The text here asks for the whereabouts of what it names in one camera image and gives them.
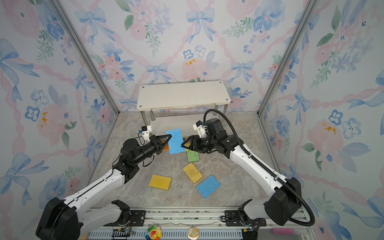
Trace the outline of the blue sponge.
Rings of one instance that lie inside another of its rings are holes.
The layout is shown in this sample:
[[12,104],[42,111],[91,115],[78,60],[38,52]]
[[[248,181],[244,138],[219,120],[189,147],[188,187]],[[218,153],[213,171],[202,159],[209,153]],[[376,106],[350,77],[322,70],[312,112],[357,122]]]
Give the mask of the blue sponge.
[[197,190],[202,195],[203,199],[206,199],[220,186],[221,184],[219,183],[219,181],[213,175],[211,175],[197,186]]
[[167,135],[171,135],[171,139],[168,142],[169,151],[171,155],[184,153],[186,151],[185,148],[182,147],[182,143],[184,142],[182,131],[180,129],[166,131]]

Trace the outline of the yellow sponge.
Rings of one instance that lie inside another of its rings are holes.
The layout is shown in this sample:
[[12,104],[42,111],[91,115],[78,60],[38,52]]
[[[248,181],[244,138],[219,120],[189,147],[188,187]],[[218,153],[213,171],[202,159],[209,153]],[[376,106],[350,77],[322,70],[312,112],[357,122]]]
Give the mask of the yellow sponge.
[[187,166],[183,168],[184,173],[188,176],[188,178],[192,181],[193,184],[199,182],[203,175],[200,171],[195,167],[193,163],[189,163]]
[[172,178],[160,175],[152,175],[149,182],[150,188],[168,191],[172,182]]

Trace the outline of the blue sponge front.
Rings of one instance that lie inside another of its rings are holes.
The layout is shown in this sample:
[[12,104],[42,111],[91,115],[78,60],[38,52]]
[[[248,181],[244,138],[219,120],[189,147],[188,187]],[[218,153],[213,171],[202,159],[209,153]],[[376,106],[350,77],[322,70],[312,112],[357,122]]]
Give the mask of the blue sponge front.
[[221,184],[219,183],[219,181],[213,175],[211,175],[197,186],[197,190],[202,195],[203,199],[206,199],[220,186]]

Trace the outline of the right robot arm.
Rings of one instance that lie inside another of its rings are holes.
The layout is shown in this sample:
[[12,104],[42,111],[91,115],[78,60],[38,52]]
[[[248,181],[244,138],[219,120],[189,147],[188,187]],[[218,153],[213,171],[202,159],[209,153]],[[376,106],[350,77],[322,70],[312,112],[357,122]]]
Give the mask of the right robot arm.
[[218,152],[237,163],[251,175],[265,190],[268,197],[262,201],[247,200],[239,208],[239,219],[245,226],[251,225],[256,219],[269,218],[279,226],[293,219],[294,214],[301,208],[298,199],[298,181],[288,180],[269,166],[265,165],[235,135],[228,136],[225,132],[212,136],[188,137],[181,147],[202,154]]

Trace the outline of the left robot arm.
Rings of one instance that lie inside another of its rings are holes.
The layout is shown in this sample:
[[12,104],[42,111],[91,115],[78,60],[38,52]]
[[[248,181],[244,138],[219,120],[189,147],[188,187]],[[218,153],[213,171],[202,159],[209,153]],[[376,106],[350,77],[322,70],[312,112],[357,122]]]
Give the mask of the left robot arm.
[[130,207],[124,202],[115,200],[93,211],[91,207],[129,182],[139,171],[139,163],[161,154],[171,138],[171,135],[152,135],[142,146],[137,139],[126,140],[116,163],[105,175],[62,200],[53,198],[46,204],[36,236],[41,240],[77,240],[107,224],[127,225],[132,217]]

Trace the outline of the white two-tier metal shelf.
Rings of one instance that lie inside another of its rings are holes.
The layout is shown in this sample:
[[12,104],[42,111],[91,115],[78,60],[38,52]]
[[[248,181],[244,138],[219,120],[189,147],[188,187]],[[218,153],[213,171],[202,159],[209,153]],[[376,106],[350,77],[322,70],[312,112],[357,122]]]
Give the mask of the white two-tier metal shelf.
[[145,112],[228,106],[230,103],[223,81],[147,85],[140,87],[137,110],[145,116]]

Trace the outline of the green sponge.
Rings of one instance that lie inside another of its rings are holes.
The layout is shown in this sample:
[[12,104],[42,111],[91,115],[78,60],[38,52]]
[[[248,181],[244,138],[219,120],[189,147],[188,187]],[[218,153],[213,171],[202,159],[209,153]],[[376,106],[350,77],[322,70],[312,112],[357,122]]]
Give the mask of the green sponge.
[[199,153],[195,151],[187,151],[187,158],[189,163],[198,162],[200,160]]

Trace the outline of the round gold badge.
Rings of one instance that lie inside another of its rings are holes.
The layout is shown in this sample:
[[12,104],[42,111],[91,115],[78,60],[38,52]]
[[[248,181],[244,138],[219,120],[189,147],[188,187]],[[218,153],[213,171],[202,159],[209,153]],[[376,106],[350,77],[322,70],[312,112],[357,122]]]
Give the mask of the round gold badge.
[[197,227],[190,227],[187,231],[187,237],[189,240],[198,240],[200,237],[200,231]]

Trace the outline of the colourful flower toy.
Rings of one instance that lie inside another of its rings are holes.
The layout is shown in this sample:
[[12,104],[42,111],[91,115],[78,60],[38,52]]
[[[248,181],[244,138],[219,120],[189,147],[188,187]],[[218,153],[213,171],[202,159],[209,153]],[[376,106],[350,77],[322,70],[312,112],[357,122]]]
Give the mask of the colourful flower toy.
[[146,232],[146,240],[160,240],[162,237],[162,229],[157,225],[151,225]]

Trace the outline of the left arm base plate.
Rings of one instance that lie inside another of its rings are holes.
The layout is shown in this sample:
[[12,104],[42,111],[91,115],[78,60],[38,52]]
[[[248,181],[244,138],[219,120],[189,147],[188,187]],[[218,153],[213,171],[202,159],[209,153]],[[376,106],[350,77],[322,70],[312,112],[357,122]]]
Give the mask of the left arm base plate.
[[143,227],[145,219],[145,210],[123,211],[117,221],[105,224],[104,227]]

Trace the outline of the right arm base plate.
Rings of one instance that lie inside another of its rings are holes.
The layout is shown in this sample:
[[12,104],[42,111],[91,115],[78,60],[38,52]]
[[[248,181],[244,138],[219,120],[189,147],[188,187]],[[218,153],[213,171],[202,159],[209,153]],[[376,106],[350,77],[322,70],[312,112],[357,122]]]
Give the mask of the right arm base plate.
[[257,218],[252,220],[239,210],[226,210],[224,215],[220,217],[220,220],[225,223],[227,227],[255,228],[257,226],[267,226],[265,219]]

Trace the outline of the aluminium front rail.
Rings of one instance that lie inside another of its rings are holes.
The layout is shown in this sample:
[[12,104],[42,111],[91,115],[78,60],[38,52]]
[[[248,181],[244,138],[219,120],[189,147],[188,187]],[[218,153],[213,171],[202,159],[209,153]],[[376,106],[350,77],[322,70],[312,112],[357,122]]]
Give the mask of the aluminium front rail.
[[188,240],[187,231],[197,227],[200,231],[198,240],[257,240],[263,232],[272,235],[273,239],[292,237],[299,240],[312,240],[314,237],[308,227],[288,223],[278,226],[269,218],[266,227],[244,228],[227,227],[220,220],[226,210],[237,210],[234,207],[213,208],[147,208],[143,227],[99,227],[77,240],[146,240],[147,229],[157,225],[162,229],[160,240]]

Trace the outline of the left aluminium frame post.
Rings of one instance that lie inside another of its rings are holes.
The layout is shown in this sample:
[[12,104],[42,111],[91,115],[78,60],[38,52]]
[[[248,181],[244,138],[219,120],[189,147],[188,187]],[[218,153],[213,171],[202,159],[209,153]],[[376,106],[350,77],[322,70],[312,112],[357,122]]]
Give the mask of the left aluminium frame post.
[[66,13],[63,5],[58,0],[48,1],[48,3],[50,4],[54,13],[58,16],[59,21],[61,22],[61,24],[63,24],[63,27],[71,37],[71,40],[73,41],[77,52],[80,54],[81,59],[83,60],[86,68],[92,75],[101,93],[104,95],[107,103],[112,108],[112,111],[114,112],[114,114],[118,115],[120,111],[118,110],[117,105],[115,104],[111,94],[109,93],[107,86],[101,79],[99,72],[92,61],[91,56],[89,55],[85,45],[81,41],[81,38],[78,32],[76,31],[72,21],[70,20],[68,14]]

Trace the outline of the aluminium frame post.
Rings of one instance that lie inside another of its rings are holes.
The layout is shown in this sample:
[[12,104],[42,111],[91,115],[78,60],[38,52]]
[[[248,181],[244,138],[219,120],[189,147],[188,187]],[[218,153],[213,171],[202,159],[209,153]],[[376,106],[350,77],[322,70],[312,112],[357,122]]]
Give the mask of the aluminium frame post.
[[262,116],[264,114],[264,112],[266,111],[269,100],[270,100],[271,96],[273,95],[274,89],[278,85],[279,80],[280,80],[281,76],[283,75],[283,72],[284,72],[286,66],[289,65],[291,57],[293,56],[293,54],[294,54],[294,52],[295,52],[295,50],[299,44],[301,37],[304,35],[305,29],[308,27],[308,24],[309,24],[310,19],[312,18],[313,14],[314,14],[314,11],[316,9],[317,4],[318,4],[318,1],[310,0],[310,1],[308,1],[307,6],[304,8],[302,17],[300,18],[300,21],[299,21],[299,24],[297,25],[297,27],[294,31],[294,34],[292,36],[292,39],[291,39],[290,43],[288,44],[286,51],[283,54],[282,62],[280,64],[280,66],[278,67],[277,72],[276,72],[274,78],[272,79],[270,86],[267,89],[267,92],[266,92],[265,97],[263,98],[262,104],[259,107],[258,117]]
[[81,41],[81,38],[78,32],[76,31],[72,21],[70,20],[68,14],[66,13],[63,5],[58,0],[48,1],[48,3],[50,4],[54,13],[58,16],[59,21],[61,22],[61,24],[63,24],[63,27],[71,37],[71,40],[73,41],[77,52],[80,54],[81,59],[83,60],[86,68],[92,75],[101,93],[104,95],[107,103],[112,108],[112,111],[114,112],[114,114],[118,115],[120,111],[118,110],[117,105],[115,104],[111,94],[109,93],[107,86],[101,79],[99,72],[92,61],[91,56],[89,55],[85,45]]

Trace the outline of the right aluminium frame post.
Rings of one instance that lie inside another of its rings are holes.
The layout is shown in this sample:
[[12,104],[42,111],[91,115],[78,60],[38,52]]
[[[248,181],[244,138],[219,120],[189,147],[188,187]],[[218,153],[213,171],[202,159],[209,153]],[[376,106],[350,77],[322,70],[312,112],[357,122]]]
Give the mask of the right aluminium frame post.
[[292,39],[291,39],[290,43],[288,44],[286,51],[283,54],[282,62],[280,64],[280,66],[278,67],[277,72],[276,72],[274,78],[272,79],[270,86],[267,89],[267,92],[266,92],[265,97],[263,98],[262,104],[259,107],[258,117],[262,116],[264,114],[264,112],[266,111],[269,100],[270,100],[271,96],[273,95],[274,89],[278,85],[279,80],[280,80],[281,76],[283,75],[283,72],[284,72],[286,66],[289,65],[291,57],[293,56],[293,54],[294,54],[294,52],[295,52],[295,50],[299,44],[301,37],[304,35],[305,29],[308,27],[308,24],[309,24],[310,19],[312,18],[313,14],[314,14],[314,11],[316,9],[317,4],[318,4],[318,1],[310,0],[310,1],[308,1],[307,6],[304,8],[302,17],[300,18],[300,21],[299,21],[299,24],[297,25],[297,27],[294,31],[294,34],[292,36]]

